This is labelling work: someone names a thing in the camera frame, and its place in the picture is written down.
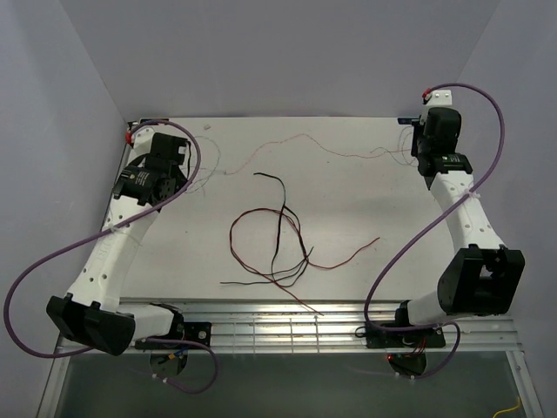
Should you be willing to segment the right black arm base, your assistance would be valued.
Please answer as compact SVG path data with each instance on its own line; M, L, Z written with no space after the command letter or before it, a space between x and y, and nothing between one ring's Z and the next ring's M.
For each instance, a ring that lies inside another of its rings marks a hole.
M386 349L387 362L395 373L404 377L422 376L427 367L426 349L444 348L445 336L440 329L409 333L380 331L369 326L357 327L354 335L366 341L370 349Z

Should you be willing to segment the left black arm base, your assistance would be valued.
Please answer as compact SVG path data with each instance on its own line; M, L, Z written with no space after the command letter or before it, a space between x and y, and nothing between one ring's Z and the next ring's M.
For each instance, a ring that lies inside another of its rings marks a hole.
M203 346L211 345L212 324L210 322L184 322L177 324L167 335L154 336L154 339L190 340ZM150 367L154 374L164 378L179 376L186 368L190 350L199 347L184 344L170 344L152 341L152 337L134 342L133 347L150 353Z

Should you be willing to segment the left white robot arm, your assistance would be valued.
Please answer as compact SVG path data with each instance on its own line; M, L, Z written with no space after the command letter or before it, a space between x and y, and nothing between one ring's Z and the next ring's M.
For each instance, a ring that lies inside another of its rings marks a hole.
M143 237L158 216L157 205L187 182L181 167L191 143L147 130L138 155L120 172L112 190L105 236L64 297L50 298L46 313L61 335L84 346L120 355L133 341L155 336L178 346L185 328L170 307L122 308L120 294Z

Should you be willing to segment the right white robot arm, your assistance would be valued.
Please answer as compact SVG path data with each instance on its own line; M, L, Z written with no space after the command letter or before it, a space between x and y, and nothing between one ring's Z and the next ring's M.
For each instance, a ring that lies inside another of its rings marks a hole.
M455 255L434 291L397 309L393 335L404 346L424 336L424 325L506 314L525 267L522 252L504 244L471 191L473 168L456 151L461 124L459 112L434 106L414 126L411 154L427 189L448 214Z

